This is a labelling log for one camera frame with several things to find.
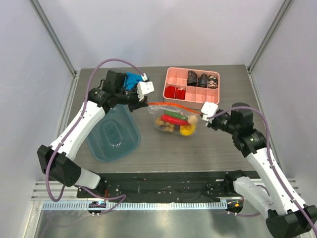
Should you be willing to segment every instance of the plastic bag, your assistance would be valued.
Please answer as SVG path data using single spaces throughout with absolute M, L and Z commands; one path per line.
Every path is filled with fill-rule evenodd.
M 174 103 L 149 103 L 147 107 L 155 128 L 180 135 L 189 136 L 196 130 L 201 120 L 200 112 Z

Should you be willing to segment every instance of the metal beam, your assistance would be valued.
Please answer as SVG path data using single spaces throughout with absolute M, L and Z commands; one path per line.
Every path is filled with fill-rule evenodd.
M 289 7 L 293 3 L 293 1 L 294 0 L 284 0 L 284 2 L 282 3 L 282 6 L 280 7 L 277 15 L 275 16 L 274 21 L 272 22 L 271 26 L 269 27 L 269 29 L 268 29 L 264 39 L 262 40 L 262 42 L 261 42 L 256 54 L 254 55 L 250 66 L 248 67 L 248 71 L 249 72 L 252 72 L 252 70 L 256 66 L 256 64 L 259 61 L 263 51 L 265 50 L 265 48 L 267 47 L 268 43 L 270 42 L 272 36 L 276 32 L 278 26 L 280 25 L 283 17 L 285 16 L 287 10 L 289 9 Z
M 50 24 L 48 18 L 46 17 L 40 3 L 38 0 L 29 0 L 31 3 L 32 7 L 34 8 L 35 12 L 37 13 L 39 19 L 41 20 L 43 26 L 45 27 L 47 33 L 49 34 L 51 40 L 53 41 L 54 45 L 56 46 L 58 52 L 60 53 L 61 57 L 65 61 L 69 71 L 72 73 L 72 75 L 75 77 L 76 75 L 76 70 L 73 67 L 71 61 L 69 60 L 63 46 L 61 45 L 54 29 L 52 28 L 52 25 Z

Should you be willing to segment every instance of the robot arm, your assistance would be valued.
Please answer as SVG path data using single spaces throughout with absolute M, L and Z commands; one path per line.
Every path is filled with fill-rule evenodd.
M 266 219 L 266 225 L 274 238 L 291 238 L 308 232 L 311 226 L 301 210 L 315 223 L 317 208 L 306 205 L 296 193 L 277 164 L 271 149 L 269 152 L 272 163 L 269 162 L 266 138 L 253 128 L 253 113 L 247 109 L 249 105 L 236 103 L 232 107 L 243 109 L 233 109 L 229 115 L 219 110 L 216 104 L 206 102 L 201 109 L 202 118 L 207 122 L 207 127 L 214 130 L 221 129 L 232 135 L 235 147 L 253 165 L 269 194 L 256 187 L 242 171 L 233 171 L 225 176 L 226 189 L 250 201 Z M 210 119 L 218 113 L 221 115 Z M 285 191 L 282 183 L 290 191 L 292 197 Z
M 123 87 L 125 78 L 124 73 L 108 71 L 103 88 L 90 90 L 84 115 L 81 116 L 83 103 L 66 130 L 49 147 L 42 145 L 38 149 L 38 157 L 44 174 L 53 152 L 59 148 L 51 166 L 50 178 L 67 187 L 84 186 L 98 195 L 104 193 L 106 187 L 104 179 L 96 173 L 82 169 L 73 160 L 89 132 L 115 105 L 126 104 L 130 111 L 147 106 L 146 95 L 154 91 L 153 83 L 143 76 L 143 81 L 135 83 L 132 90 L 125 90 Z M 67 134 L 69 136 L 62 146 L 58 146 Z

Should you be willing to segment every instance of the gray wood tabletop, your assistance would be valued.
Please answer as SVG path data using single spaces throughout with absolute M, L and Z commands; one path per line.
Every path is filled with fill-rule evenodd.
M 258 108 L 256 98 L 244 65 L 179 66 L 184 68 L 216 71 L 220 74 L 219 108 L 228 109 L 237 102 L 248 103 Z M 154 84 L 155 92 L 149 95 L 149 102 L 163 101 L 163 87 L 169 67 L 142 67 Z M 116 71 L 135 72 L 132 68 L 116 68 Z M 97 87 L 105 79 L 107 68 L 99 69 L 92 81 Z M 69 121 L 79 111 L 92 69 L 82 69 L 73 100 Z M 154 128 L 154 123 L 146 108 L 132 113 L 140 134 L 140 145 L 130 154 L 110 163 L 93 158 L 84 142 L 75 162 L 96 173 L 110 172 L 169 172 L 169 171 L 232 171 L 254 170 L 242 154 L 234 147 L 231 136 L 222 131 L 206 128 L 204 123 L 197 126 L 197 133 L 186 137 Z M 254 115 L 255 128 L 264 132 L 264 125 L 258 115 Z

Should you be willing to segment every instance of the translucent blue container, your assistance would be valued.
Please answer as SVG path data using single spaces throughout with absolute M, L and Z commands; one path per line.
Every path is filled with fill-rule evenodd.
M 111 162 L 137 148 L 140 133 L 127 107 L 117 105 L 95 125 L 86 142 L 96 160 Z

